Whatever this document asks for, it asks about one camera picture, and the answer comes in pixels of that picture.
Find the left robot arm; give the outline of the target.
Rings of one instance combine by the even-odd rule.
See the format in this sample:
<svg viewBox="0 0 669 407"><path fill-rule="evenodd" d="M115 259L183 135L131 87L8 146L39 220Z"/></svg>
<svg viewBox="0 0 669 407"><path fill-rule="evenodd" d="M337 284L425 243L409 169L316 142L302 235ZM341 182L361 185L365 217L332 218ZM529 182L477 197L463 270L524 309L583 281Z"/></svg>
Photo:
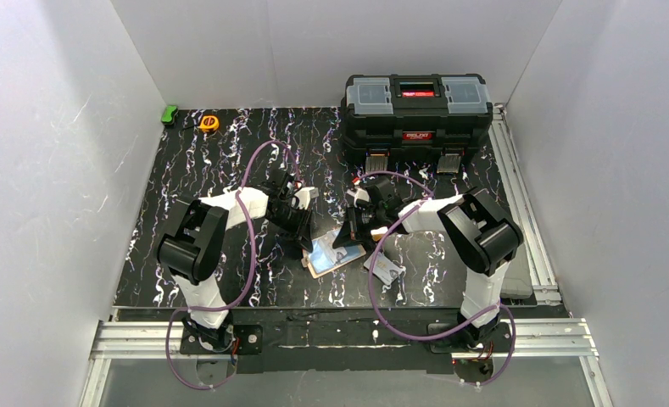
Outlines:
<svg viewBox="0 0 669 407"><path fill-rule="evenodd" d="M175 279L190 306L183 319L187 331L214 351L227 349L226 302L214 276L225 234L232 227L257 219L277 226L285 238L312 251L312 202L317 187L307 187L294 175L274 170L255 187L192 201L176 201L157 249L157 261Z"/></svg>

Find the white card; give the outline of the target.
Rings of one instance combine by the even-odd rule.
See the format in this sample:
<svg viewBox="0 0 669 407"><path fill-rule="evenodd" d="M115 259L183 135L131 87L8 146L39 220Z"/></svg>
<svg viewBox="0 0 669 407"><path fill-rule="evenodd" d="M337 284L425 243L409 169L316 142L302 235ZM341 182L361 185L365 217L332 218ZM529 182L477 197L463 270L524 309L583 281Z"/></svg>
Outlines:
<svg viewBox="0 0 669 407"><path fill-rule="evenodd" d="M397 265L382 252L371 254L365 260L364 268L384 286L392 286L405 273L403 266Z"/></svg>

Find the beige card holder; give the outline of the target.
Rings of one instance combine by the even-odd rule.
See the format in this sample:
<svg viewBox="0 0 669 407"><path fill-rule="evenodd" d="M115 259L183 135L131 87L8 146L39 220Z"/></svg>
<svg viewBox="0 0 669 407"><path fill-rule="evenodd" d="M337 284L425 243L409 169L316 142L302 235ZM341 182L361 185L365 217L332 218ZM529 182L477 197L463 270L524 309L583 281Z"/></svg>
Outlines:
<svg viewBox="0 0 669 407"><path fill-rule="evenodd" d="M312 251L303 251L301 263L313 278L320 278L365 255L365 249L360 244L334 248L338 233L339 229L326 232L313 240Z"/></svg>

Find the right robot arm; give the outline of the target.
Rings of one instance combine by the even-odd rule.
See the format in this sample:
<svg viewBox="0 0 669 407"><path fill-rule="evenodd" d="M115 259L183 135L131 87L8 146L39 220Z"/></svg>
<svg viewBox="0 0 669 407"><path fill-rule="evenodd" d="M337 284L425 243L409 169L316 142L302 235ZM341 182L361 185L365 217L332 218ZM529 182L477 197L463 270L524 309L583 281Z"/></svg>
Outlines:
<svg viewBox="0 0 669 407"><path fill-rule="evenodd" d="M465 346L484 343L499 323L503 280L518 248L524 242L520 227L484 189L472 189L450 198L435 198L432 190L424 198L405 200L393 188L394 172L372 171L354 180L348 191L345 221L332 246L360 244L374 257L382 251L384 238L372 232L392 234L438 232L453 244L466 266L466 289L456 326L447 331L416 336L392 326L378 312L379 321L392 333L411 341L433 342L452 338Z"/></svg>

